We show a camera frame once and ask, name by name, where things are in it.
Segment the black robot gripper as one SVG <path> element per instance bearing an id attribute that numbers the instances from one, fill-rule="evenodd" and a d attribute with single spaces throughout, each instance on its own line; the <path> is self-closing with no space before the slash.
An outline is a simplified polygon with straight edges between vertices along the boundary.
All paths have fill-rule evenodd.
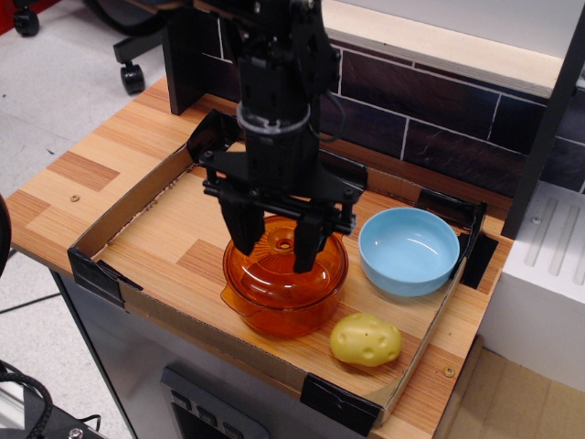
<path id="1" fill-rule="evenodd" d="M 318 137 L 305 120 L 283 125 L 240 116 L 224 138 L 227 144 L 243 140 L 245 150 L 226 146 L 203 153 L 199 162 L 234 246 L 252 253 L 264 234 L 266 212 L 296 220 L 293 269 L 310 272 L 333 232 L 353 231 L 360 189 L 324 168 Z"/>

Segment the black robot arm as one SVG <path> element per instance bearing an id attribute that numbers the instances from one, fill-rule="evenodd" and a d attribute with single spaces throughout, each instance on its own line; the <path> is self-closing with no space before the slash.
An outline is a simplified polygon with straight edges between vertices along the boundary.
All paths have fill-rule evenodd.
<path id="1" fill-rule="evenodd" d="M 245 148 L 206 152 L 208 195 L 217 198 L 233 245 L 250 254 L 264 216 L 294 220 L 294 266 L 310 271 L 326 240 L 349 234 L 360 192 L 320 159 L 320 106 L 332 98 L 340 54 L 318 1 L 199 1 L 217 16 L 238 69 L 236 119 Z"/>

